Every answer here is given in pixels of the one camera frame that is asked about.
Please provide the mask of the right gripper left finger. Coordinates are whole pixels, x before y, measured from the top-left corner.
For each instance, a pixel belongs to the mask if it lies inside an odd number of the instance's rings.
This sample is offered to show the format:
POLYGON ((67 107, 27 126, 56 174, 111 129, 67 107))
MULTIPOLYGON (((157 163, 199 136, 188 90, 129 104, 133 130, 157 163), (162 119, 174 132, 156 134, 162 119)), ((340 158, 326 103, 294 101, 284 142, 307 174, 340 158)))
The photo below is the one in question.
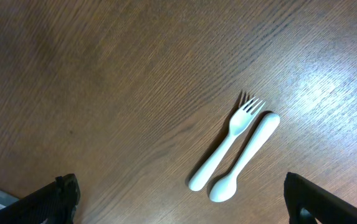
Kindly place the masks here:
POLYGON ((0 210, 0 224, 70 224, 74 222, 80 188, 75 174, 53 182, 0 210))

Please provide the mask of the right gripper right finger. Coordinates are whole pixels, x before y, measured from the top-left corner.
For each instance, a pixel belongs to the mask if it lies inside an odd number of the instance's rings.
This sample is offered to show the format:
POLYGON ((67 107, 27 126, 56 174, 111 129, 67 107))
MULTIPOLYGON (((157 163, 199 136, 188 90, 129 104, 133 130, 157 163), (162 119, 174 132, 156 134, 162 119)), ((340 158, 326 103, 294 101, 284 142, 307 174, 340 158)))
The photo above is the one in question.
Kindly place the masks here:
POLYGON ((306 178, 289 172, 284 181, 289 223, 357 223, 357 208, 306 178))

